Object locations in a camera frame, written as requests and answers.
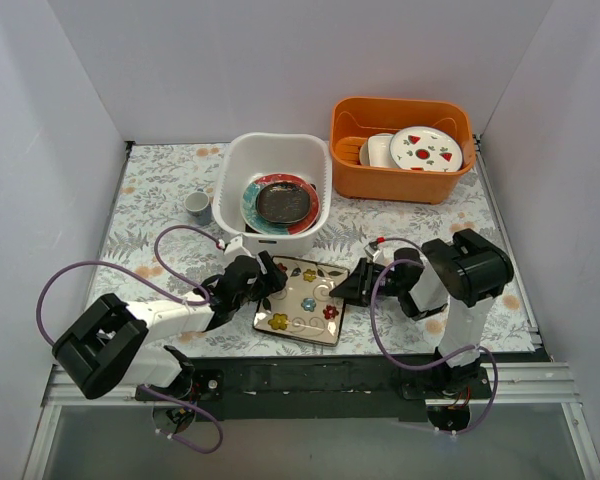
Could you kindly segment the square cream floral plate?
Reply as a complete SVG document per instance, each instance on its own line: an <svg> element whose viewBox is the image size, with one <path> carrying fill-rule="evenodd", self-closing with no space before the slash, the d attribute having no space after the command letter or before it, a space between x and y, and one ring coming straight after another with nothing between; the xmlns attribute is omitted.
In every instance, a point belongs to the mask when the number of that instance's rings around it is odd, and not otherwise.
<svg viewBox="0 0 600 480"><path fill-rule="evenodd" d="M338 344L346 303L331 295L349 275L336 265L275 256L285 287L261 300L253 328L261 333L333 347Z"/></svg>

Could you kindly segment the red rimmed round plate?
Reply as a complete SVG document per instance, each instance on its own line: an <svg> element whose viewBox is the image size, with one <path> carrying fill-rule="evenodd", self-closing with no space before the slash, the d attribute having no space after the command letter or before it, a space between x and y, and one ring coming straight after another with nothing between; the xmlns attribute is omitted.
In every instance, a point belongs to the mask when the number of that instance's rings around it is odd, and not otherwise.
<svg viewBox="0 0 600 480"><path fill-rule="evenodd" d="M240 203L245 224L265 235L295 235L311 227L320 213L316 189L292 174L269 174L252 181Z"/></svg>

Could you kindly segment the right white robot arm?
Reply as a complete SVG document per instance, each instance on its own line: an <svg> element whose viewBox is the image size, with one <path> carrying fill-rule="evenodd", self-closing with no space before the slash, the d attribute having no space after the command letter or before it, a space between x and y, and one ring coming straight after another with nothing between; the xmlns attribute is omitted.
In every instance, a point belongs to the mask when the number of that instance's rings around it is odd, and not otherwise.
<svg viewBox="0 0 600 480"><path fill-rule="evenodd" d="M480 342L488 314L514 278L508 254L470 228L454 233L449 242L436 238L422 245L378 237L365 252L330 296L367 307L371 314L378 298L393 297L413 321L445 313L443 337L433 360L422 366L389 354L376 325L372 333L381 353L412 373L414 389L449 398L468 391L480 378Z"/></svg>

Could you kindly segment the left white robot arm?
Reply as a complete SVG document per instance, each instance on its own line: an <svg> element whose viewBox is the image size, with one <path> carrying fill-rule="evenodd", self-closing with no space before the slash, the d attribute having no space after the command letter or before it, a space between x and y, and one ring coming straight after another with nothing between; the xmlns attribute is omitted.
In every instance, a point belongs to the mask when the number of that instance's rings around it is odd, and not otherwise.
<svg viewBox="0 0 600 480"><path fill-rule="evenodd" d="M282 291L286 282L284 270L263 251L236 257L183 298L125 302L104 294L52 342L52 355L88 399L123 384L180 400L192 391L195 367L175 347L156 349L154 343L221 327L244 304Z"/></svg>

